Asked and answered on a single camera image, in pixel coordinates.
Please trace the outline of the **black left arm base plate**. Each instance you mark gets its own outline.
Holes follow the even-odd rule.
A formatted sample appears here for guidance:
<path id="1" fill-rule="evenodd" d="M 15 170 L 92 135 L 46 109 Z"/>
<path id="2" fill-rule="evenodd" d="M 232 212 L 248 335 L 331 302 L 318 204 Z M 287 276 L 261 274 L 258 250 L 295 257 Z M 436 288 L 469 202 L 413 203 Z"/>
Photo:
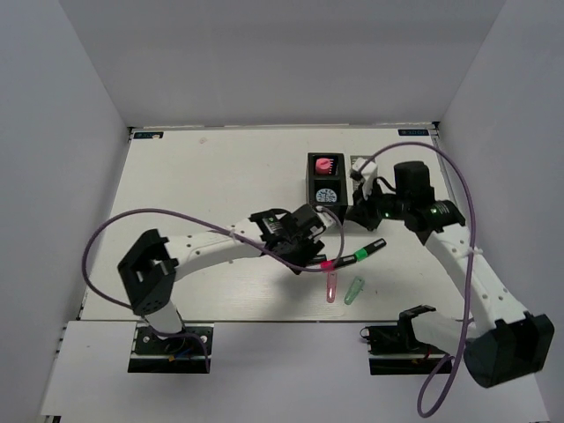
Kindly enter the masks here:
<path id="1" fill-rule="evenodd" d="M 212 364 L 213 323 L 185 323 L 198 337 L 159 338 L 146 323 L 138 323 L 130 349 L 132 374 L 208 374 Z"/>

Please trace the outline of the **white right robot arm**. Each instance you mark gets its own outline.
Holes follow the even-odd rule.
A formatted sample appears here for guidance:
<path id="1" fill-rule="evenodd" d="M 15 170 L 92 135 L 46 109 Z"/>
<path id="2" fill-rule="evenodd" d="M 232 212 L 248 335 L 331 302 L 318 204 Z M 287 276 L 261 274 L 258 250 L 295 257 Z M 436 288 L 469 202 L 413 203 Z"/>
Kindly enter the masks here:
<path id="1" fill-rule="evenodd" d="M 396 164 L 395 186 L 388 193 L 377 181 L 373 160 L 355 160 L 351 177 L 358 186 L 347 218 L 369 231 L 385 219 L 402 221 L 469 300 L 473 322 L 466 331 L 463 360 L 472 379 L 490 388 L 542 370 L 553 323 L 517 300 L 471 245 L 461 212 L 451 201 L 435 198 L 428 167 L 418 160 Z"/>

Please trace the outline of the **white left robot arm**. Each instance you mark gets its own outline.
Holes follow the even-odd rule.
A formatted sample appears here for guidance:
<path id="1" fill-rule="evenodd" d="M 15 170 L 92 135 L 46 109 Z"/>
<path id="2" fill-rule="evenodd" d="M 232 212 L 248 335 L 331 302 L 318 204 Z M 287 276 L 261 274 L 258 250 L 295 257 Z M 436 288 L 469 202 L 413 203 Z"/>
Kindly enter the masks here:
<path id="1" fill-rule="evenodd" d="M 274 256 L 298 274 L 322 251 L 321 236 L 336 225 L 327 210 L 304 204 L 293 212 L 260 211 L 226 228 L 164 236 L 147 230 L 117 266 L 134 315 L 156 333 L 166 351 L 186 341 L 182 317 L 171 300 L 174 284 L 189 274 L 239 259 Z"/>

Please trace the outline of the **orange cap black highlighter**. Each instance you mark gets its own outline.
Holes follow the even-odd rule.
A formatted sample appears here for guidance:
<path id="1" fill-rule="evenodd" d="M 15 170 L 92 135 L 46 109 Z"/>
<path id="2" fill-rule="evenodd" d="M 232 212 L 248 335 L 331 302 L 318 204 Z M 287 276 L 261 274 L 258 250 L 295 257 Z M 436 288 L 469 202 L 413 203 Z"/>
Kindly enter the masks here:
<path id="1" fill-rule="evenodd" d="M 327 260 L 327 256 L 326 256 L 326 255 L 317 255 L 317 256 L 315 256 L 315 257 L 312 259 L 311 263 L 313 263 L 313 264 L 319 264 L 319 263 L 325 262 L 326 260 Z"/>

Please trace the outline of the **pink cap black highlighter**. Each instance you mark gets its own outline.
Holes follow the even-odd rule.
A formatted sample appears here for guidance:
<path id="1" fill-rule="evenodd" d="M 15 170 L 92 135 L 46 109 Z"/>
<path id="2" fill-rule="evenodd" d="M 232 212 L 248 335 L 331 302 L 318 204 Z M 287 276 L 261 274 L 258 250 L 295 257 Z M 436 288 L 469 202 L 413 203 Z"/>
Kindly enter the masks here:
<path id="1" fill-rule="evenodd" d="M 324 261 L 320 263 L 320 268 L 323 271 L 329 272 L 344 268 L 355 263 L 357 263 L 357 257 L 355 255 L 349 255 L 340 257 L 339 259 Z"/>

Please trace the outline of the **green cap black highlighter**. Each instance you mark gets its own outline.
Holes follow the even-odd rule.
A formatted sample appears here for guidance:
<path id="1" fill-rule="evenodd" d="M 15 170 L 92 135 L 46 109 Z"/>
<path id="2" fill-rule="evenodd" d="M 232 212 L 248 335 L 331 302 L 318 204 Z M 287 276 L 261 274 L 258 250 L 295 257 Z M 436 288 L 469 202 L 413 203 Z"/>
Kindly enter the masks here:
<path id="1" fill-rule="evenodd" d="M 366 246 L 362 247 L 361 249 L 355 251 L 354 252 L 355 259 L 357 262 L 365 260 L 369 256 L 385 248 L 386 246 L 387 246 L 387 242 L 383 238 L 373 241 L 367 244 Z"/>

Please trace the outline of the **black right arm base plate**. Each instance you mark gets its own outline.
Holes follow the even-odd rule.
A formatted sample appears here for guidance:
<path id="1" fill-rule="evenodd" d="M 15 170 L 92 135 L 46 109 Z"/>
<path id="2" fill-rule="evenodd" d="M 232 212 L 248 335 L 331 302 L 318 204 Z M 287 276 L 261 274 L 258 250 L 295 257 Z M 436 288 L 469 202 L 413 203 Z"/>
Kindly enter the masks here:
<path id="1" fill-rule="evenodd" d="M 359 332 L 367 344 L 369 373 L 385 375 L 429 375 L 445 352 L 431 345 L 407 347 L 401 340 L 397 323 L 372 323 Z"/>

